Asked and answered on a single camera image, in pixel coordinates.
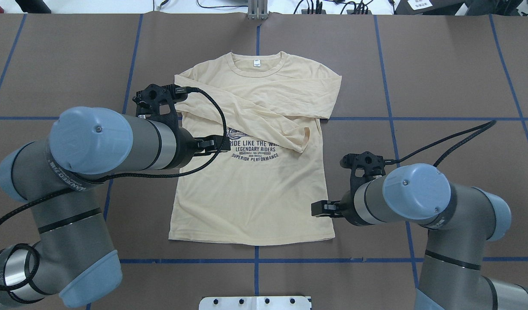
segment white tag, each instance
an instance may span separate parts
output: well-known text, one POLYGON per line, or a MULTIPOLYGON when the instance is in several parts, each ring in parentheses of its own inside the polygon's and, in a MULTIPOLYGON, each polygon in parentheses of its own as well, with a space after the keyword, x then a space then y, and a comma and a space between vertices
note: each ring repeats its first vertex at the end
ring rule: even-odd
POLYGON ((413 10, 430 8, 432 6, 429 0, 407 0, 407 3, 409 3, 413 10))

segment robotic arm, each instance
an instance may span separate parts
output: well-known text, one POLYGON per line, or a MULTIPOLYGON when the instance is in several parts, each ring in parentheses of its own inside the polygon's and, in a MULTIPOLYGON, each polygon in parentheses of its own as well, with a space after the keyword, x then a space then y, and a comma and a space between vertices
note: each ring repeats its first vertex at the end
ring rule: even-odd
POLYGON ((0 251, 0 309, 57 293, 66 306, 79 307, 120 284, 117 251, 90 189, 120 171, 183 167, 194 156, 228 151, 227 137, 193 138, 178 126, 174 103, 189 92, 207 96, 196 88, 151 84, 133 98, 137 118, 107 108, 71 108, 47 139, 24 145, 2 161, 0 186, 9 196, 19 202, 50 193, 56 197, 31 208, 39 242, 0 251), (159 113, 163 104, 169 114, 159 113))
POLYGON ((527 287, 480 275, 486 241, 510 227, 504 200, 450 183, 427 164, 385 176, 382 156, 366 152, 345 155, 340 165, 352 171, 350 191, 340 201, 313 203, 313 216, 344 217, 355 226, 408 220, 429 230, 415 310, 528 310, 527 287))

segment cream t-shirt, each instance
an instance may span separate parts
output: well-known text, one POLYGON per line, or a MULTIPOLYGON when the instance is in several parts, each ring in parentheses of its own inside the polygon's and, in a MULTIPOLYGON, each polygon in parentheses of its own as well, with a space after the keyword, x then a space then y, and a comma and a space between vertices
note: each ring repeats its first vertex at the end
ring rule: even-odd
MULTIPOLYGON (((222 108, 231 151, 178 180, 169 239, 285 245, 334 238, 330 218, 311 216, 327 199, 320 118, 329 118, 341 76, 316 61, 280 52, 228 53, 175 76, 222 108)), ((216 108, 201 94, 176 104, 193 136, 220 135, 216 108)), ((194 157, 180 171, 199 167, 194 157)))

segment white mounting plate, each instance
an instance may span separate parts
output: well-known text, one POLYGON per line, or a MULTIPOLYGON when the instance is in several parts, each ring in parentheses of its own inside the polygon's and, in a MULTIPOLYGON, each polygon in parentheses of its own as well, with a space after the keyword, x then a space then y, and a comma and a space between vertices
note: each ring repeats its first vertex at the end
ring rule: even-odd
POLYGON ((311 300, 312 298, 307 296, 203 298, 199 303, 199 310, 311 310, 311 300))

